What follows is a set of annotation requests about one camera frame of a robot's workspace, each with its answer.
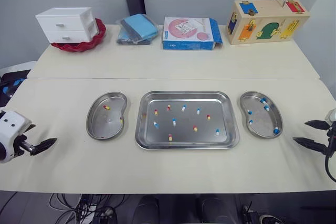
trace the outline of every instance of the white drawer cabinet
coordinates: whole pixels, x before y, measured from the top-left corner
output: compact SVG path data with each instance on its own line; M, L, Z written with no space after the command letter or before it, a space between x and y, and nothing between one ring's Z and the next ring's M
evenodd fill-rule
M36 18L50 43L90 42L98 33L90 7L52 8Z

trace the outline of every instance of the yellow panel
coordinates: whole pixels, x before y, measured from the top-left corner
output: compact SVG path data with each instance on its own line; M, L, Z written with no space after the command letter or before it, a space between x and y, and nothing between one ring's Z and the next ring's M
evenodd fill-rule
M280 39L286 39L292 36L293 32L298 28L300 21L294 20L293 22L289 23L286 30L281 34Z

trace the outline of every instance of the red latch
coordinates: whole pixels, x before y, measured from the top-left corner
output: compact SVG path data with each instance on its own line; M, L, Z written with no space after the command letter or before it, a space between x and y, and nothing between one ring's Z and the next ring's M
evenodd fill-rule
M301 5L296 2L296 1L293 1L293 0L289 0L286 2L289 9L294 12L294 13L304 13L304 9L301 7Z

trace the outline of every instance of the blue and white capsule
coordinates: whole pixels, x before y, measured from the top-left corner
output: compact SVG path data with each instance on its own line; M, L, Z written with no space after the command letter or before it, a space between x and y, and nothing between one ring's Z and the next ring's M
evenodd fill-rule
M280 133L280 130L278 127L275 127L274 130L273 130L274 134L279 134Z

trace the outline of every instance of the label sticker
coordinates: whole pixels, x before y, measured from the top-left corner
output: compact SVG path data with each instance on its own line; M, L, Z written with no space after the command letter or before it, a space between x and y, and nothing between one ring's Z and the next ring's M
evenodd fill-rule
M195 30L197 28L191 20L180 23L180 24L176 25L175 27L176 27L176 29L178 29L183 34L186 34L186 33L190 32L192 30Z

